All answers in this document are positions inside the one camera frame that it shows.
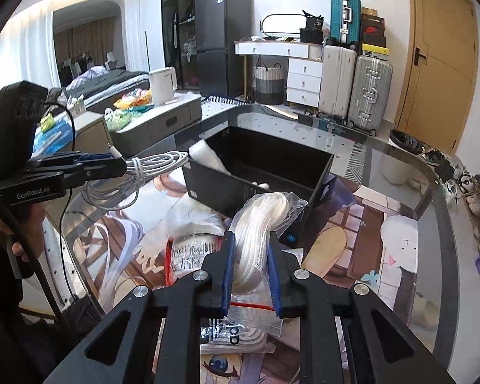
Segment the teal suitcase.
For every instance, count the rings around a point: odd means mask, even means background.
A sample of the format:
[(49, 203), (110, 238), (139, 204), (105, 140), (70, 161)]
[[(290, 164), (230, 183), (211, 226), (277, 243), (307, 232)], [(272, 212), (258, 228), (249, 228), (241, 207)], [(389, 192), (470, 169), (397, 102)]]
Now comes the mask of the teal suitcase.
[(330, 38), (334, 44), (358, 50), (361, 41), (362, 0), (331, 0)]

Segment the oval black framed mirror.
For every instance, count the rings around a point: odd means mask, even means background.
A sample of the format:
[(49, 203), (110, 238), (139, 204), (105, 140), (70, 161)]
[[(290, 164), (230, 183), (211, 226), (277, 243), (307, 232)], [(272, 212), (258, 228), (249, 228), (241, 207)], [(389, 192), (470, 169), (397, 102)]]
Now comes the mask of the oval black framed mirror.
[(269, 14), (260, 20), (260, 35), (268, 40), (299, 40), (300, 30), (306, 25), (302, 13)]

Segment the red edged white packet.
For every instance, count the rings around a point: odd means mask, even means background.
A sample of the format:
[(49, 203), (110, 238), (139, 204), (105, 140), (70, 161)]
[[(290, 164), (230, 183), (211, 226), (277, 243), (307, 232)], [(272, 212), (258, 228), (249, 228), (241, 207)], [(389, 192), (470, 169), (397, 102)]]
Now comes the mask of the red edged white packet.
[(207, 233), (170, 237), (165, 246), (164, 284), (171, 286), (179, 278), (201, 269), (204, 258), (221, 249), (222, 240)]

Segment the black handbag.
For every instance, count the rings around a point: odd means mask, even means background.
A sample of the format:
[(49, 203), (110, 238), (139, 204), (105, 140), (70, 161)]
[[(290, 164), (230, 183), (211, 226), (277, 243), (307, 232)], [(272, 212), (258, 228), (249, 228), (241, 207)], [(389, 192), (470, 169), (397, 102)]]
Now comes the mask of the black handbag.
[(323, 16), (314, 16), (306, 11), (302, 14), (306, 19), (304, 28), (300, 29), (300, 41), (305, 44), (323, 43)]

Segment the black refrigerator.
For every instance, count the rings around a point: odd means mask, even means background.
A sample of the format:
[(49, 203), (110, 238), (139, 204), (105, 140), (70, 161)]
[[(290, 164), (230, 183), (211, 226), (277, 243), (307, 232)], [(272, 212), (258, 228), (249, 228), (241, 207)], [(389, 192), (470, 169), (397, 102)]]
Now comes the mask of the black refrigerator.
[(252, 0), (195, 0), (195, 31), (202, 96), (241, 94), (244, 65), (235, 43), (251, 36)]

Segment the stacked shoe boxes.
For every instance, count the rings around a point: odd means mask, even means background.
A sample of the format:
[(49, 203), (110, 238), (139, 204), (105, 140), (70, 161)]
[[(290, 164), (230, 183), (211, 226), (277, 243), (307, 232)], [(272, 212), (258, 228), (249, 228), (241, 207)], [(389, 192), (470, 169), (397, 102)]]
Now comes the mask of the stacked shoe boxes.
[(362, 7), (361, 19), (362, 51), (388, 57), (386, 21), (375, 9)]

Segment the tan wooden door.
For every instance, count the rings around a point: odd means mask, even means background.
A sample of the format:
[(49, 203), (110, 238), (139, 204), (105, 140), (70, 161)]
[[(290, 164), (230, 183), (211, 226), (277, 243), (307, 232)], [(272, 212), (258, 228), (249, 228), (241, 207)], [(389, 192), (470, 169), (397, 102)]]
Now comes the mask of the tan wooden door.
[(474, 100), (475, 0), (409, 0), (409, 44), (395, 128), (455, 154)]

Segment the bed with grey bedding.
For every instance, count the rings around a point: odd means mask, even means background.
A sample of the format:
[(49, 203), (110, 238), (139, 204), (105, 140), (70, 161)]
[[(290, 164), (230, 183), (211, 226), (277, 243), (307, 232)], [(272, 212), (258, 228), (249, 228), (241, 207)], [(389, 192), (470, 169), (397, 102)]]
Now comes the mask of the bed with grey bedding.
[(107, 108), (124, 94), (134, 89), (149, 89), (149, 75), (144, 71), (127, 71), (125, 69), (106, 70), (92, 78), (79, 76), (65, 87), (67, 97), (83, 96), (86, 110), (103, 114)]

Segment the grey white woven basket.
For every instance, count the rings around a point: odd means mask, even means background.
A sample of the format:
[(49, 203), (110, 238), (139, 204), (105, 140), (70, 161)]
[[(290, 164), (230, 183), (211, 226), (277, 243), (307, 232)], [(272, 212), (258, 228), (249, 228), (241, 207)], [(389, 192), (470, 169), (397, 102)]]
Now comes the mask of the grey white woven basket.
[(268, 67), (258, 60), (255, 67), (256, 102), (267, 105), (282, 104), (285, 94), (285, 78), (285, 70), (279, 62)]

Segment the silver aluminium suitcase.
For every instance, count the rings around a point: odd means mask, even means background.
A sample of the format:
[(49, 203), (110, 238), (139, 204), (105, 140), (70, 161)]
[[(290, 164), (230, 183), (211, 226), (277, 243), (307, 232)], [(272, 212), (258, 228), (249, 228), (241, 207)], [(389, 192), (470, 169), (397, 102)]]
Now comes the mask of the silver aluminium suitcase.
[(370, 56), (358, 56), (350, 103), (348, 127), (356, 127), (375, 136), (388, 103), (393, 76), (392, 65)]

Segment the black cardboard box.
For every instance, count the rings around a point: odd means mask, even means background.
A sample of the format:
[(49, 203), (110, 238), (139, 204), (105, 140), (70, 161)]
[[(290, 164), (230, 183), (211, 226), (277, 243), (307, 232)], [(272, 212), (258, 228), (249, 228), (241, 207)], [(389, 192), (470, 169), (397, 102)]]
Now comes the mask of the black cardboard box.
[[(190, 159), (183, 167), (192, 198), (232, 218), (251, 197), (267, 192), (293, 192), (307, 202), (282, 241), (295, 245), (312, 210), (329, 197), (333, 155), (274, 135), (227, 127), (206, 143), (231, 173), (227, 175)], [(268, 183), (269, 191), (253, 186)]]

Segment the grey side cabinet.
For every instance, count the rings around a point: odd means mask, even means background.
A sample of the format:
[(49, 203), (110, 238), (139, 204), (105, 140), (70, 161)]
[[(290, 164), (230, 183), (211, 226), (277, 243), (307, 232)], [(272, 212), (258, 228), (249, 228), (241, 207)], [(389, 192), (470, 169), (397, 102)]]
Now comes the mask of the grey side cabinet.
[(109, 124), (108, 132), (115, 148), (125, 157), (131, 157), (201, 118), (201, 95), (177, 92), (173, 100), (150, 105), (147, 111), (131, 118), (120, 129)]

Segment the white adidas shoelaces bag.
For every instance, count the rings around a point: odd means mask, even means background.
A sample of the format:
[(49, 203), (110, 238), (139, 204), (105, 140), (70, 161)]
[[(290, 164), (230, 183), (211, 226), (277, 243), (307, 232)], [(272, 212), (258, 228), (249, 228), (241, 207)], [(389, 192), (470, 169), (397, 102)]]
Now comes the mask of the white adidas shoelaces bag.
[(202, 355), (271, 354), (276, 349), (265, 332), (228, 318), (202, 319), (199, 343)]

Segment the anime printed desk mat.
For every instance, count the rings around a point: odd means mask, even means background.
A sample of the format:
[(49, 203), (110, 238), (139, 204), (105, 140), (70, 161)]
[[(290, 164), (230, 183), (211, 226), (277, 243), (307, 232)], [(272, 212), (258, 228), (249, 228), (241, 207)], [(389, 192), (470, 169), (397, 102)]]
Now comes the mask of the anime printed desk mat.
[[(368, 285), (348, 289), (303, 269), (276, 236), (284, 257), (282, 319), (300, 322), (300, 381), (449, 383), (451, 375)], [(221, 254), (201, 269), (153, 290), (139, 285), (65, 358), (55, 383), (196, 383), (202, 319), (222, 318)]]

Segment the white electric kettle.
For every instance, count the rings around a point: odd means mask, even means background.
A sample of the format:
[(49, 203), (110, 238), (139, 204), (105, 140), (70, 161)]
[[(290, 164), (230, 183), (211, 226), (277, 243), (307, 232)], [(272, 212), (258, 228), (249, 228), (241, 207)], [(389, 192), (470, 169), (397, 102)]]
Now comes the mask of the white electric kettle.
[(151, 100), (154, 105), (165, 104), (174, 99), (178, 88), (174, 67), (159, 68), (149, 73)]

